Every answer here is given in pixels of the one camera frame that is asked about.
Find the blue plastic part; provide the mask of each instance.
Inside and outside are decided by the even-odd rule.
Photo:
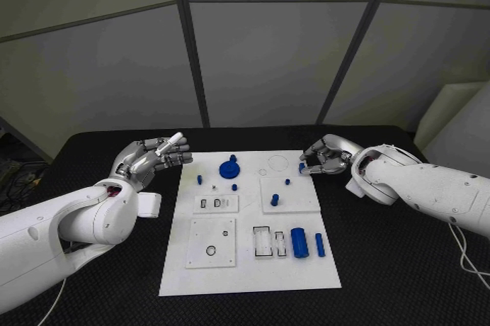
[[[324,241],[320,233],[314,235],[314,240],[317,241],[318,257],[324,257]]]
[[[225,179],[233,179],[239,174],[239,165],[236,163],[236,156],[229,156],[229,161],[219,166],[219,174]]]
[[[271,205],[272,206],[278,205],[278,194],[276,193],[272,195]]]
[[[291,229],[291,241],[292,241],[292,252],[294,257],[298,259],[308,257],[308,244],[307,244],[307,236],[304,235],[302,228]]]

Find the black tablecloth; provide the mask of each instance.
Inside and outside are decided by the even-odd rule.
[[[421,153],[389,126],[295,126],[183,129],[191,151],[305,149],[327,133],[363,147],[395,144]],[[176,130],[75,135],[56,157],[31,203],[106,178],[132,140]],[[147,191],[161,194],[160,217],[138,219],[129,238],[66,280],[47,325],[488,325],[490,291],[460,269],[447,224],[399,200],[382,206],[346,189],[349,172],[313,176],[340,289],[158,297],[180,167],[158,173]],[[468,255],[490,270],[488,240],[467,232]],[[55,301],[57,284],[0,316],[0,325],[34,325]]]

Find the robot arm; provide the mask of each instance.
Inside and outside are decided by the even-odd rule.
[[[0,217],[0,314],[125,240],[137,216],[158,217],[161,196],[138,192],[155,171],[191,162],[187,150],[181,133],[132,142],[117,156],[108,179]],[[66,254],[59,237],[88,247]]]
[[[301,160],[314,153],[321,165],[304,168],[302,173],[337,174],[350,163],[346,188],[354,195],[386,205],[400,198],[415,210],[490,237],[490,179],[425,164],[390,145],[362,149],[336,135],[313,144]]]

